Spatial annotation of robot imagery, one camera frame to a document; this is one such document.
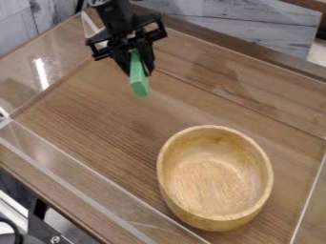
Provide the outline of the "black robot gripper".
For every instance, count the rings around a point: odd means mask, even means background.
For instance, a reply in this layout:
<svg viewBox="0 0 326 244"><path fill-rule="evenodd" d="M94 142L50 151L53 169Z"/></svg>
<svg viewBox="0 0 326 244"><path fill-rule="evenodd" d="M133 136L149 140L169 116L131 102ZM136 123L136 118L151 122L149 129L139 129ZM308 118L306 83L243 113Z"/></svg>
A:
<svg viewBox="0 0 326 244"><path fill-rule="evenodd" d="M102 23L101 40L86 39L94 60L111 57L129 75L132 49L140 53L145 75L153 71L152 43L167 36L159 12L137 14L128 0L88 0Z"/></svg>

